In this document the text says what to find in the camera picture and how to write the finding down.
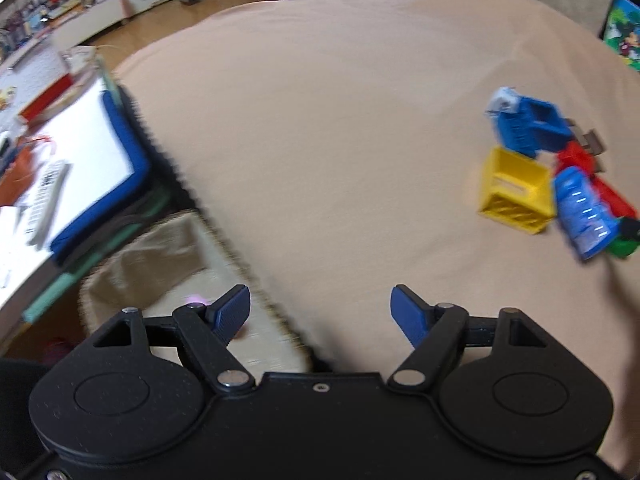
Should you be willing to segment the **desk calendar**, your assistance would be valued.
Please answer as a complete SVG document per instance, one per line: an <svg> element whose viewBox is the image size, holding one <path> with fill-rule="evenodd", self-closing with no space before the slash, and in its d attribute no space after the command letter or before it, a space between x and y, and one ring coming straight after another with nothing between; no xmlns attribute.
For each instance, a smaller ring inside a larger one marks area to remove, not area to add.
<svg viewBox="0 0 640 480"><path fill-rule="evenodd" d="M35 44L1 71L1 91L11 103L1 111L2 125L20 116L32 122L73 84L70 64L49 40Z"/></svg>

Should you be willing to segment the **white remote control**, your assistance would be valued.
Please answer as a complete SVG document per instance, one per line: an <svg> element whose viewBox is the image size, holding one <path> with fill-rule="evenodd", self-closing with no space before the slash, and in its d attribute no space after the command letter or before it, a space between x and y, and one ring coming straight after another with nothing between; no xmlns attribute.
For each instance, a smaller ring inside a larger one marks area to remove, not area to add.
<svg viewBox="0 0 640 480"><path fill-rule="evenodd" d="M70 164L63 159L49 162L40 171L35 198L25 228L26 243L41 247L50 229Z"/></svg>

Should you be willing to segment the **long red block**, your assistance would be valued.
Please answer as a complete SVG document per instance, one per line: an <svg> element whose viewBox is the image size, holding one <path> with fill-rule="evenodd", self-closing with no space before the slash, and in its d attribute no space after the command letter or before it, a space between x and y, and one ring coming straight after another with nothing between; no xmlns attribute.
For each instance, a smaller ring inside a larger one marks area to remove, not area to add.
<svg viewBox="0 0 640 480"><path fill-rule="evenodd" d="M629 203L626 198L623 198L615 188L608 185L605 180L593 176L591 178L591 185L600 196L602 202L608 205L613 216L616 218L638 218L637 211L631 206L631 203Z"/></svg>

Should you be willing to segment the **red cube block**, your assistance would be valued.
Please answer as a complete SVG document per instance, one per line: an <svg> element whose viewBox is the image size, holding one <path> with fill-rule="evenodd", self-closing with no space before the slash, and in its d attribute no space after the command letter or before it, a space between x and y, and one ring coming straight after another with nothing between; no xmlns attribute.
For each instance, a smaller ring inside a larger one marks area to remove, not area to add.
<svg viewBox="0 0 640 480"><path fill-rule="evenodd" d="M559 174L570 167L576 167L592 178L596 173L596 159L577 141L570 141L562 151L555 154L554 172Z"/></svg>

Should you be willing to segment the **green plastic wheel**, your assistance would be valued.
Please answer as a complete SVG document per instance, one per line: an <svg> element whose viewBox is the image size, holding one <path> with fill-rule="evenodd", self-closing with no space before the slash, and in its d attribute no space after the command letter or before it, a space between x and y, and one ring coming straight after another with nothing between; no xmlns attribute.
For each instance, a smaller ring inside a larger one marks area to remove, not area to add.
<svg viewBox="0 0 640 480"><path fill-rule="evenodd" d="M618 222L617 235L608 245L608 252L616 258L626 259L639 247L640 221L636 218L623 217Z"/></svg>

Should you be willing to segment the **blue mentos gum bottle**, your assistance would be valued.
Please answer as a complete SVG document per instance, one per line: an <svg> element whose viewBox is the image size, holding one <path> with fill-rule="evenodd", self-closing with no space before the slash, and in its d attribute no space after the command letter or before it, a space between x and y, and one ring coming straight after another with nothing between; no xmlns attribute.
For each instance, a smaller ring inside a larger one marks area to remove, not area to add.
<svg viewBox="0 0 640 480"><path fill-rule="evenodd" d="M588 174L576 166L553 180L556 215L582 261L603 252L618 234L618 220L592 187Z"/></svg>

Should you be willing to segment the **orange container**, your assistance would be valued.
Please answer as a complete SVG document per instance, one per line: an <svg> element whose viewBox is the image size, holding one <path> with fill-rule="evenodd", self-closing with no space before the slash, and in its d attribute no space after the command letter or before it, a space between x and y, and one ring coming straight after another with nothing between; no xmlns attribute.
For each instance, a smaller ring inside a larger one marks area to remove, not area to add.
<svg viewBox="0 0 640 480"><path fill-rule="evenodd" d="M14 162L2 174L0 206L13 206L32 186L36 177L36 156L30 144L21 147Z"/></svg>

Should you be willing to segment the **blue hollow brick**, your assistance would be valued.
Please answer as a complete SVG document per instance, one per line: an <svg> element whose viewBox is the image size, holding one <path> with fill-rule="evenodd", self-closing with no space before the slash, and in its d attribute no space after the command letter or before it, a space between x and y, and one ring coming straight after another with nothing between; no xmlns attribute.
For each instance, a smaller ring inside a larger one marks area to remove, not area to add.
<svg viewBox="0 0 640 480"><path fill-rule="evenodd" d="M498 138L509 151L535 159L540 151L557 153L573 140L573 133L556 106L521 96L495 116Z"/></svg>

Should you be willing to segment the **white tv console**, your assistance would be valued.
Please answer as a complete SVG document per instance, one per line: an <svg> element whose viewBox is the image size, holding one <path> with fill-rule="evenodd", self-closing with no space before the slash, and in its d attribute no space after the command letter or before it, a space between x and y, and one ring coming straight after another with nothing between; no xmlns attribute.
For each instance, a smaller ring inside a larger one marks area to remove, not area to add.
<svg viewBox="0 0 640 480"><path fill-rule="evenodd" d="M79 0L75 3L76 6L68 6L65 12L48 15L44 29L25 46L32 47L42 38L49 38L59 51L66 51L128 18L125 0L98 0L88 8Z"/></svg>

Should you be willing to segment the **mickey mouse picture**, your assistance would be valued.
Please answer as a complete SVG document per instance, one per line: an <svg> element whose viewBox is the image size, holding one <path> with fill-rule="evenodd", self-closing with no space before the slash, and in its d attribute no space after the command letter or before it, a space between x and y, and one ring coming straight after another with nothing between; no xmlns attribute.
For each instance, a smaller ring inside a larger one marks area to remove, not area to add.
<svg viewBox="0 0 640 480"><path fill-rule="evenodd" d="M605 22L603 41L625 64L639 70L639 6L630 0L613 0Z"/></svg>

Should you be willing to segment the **fabric lined wicker basket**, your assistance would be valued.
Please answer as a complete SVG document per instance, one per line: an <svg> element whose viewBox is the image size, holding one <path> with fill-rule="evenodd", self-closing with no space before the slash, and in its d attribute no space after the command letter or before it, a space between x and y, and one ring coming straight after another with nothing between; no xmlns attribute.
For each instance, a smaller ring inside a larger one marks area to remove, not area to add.
<svg viewBox="0 0 640 480"><path fill-rule="evenodd" d="M188 302L212 302L236 284L250 290L250 317L229 344L236 358L256 378L309 370L309 350L258 278L193 210L154 224L102 262L81 285L79 312L90 335L123 308L168 315Z"/></svg>

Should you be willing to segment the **beige blanket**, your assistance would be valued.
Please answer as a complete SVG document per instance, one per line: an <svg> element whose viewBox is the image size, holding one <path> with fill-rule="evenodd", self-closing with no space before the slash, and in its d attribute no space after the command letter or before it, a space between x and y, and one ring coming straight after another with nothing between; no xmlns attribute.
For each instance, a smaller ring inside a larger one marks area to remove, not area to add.
<svg viewBox="0 0 640 480"><path fill-rule="evenodd" d="M281 0L150 44L117 79L201 207L308 344L390 372L405 284L475 315L523 310L613 393L600 453L639 469L639 260L581 263L557 226L478 213L512 87L600 134L608 183L639 199L639 77L536 0Z"/></svg>

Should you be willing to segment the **yellow hollow brick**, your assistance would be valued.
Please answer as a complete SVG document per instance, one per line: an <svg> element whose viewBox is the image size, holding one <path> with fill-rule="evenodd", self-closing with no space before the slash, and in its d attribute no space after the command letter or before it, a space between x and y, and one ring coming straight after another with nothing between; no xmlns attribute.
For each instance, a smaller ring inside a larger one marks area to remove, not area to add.
<svg viewBox="0 0 640 480"><path fill-rule="evenodd" d="M495 146L484 162L478 212L528 234L542 232L556 217L551 170Z"/></svg>

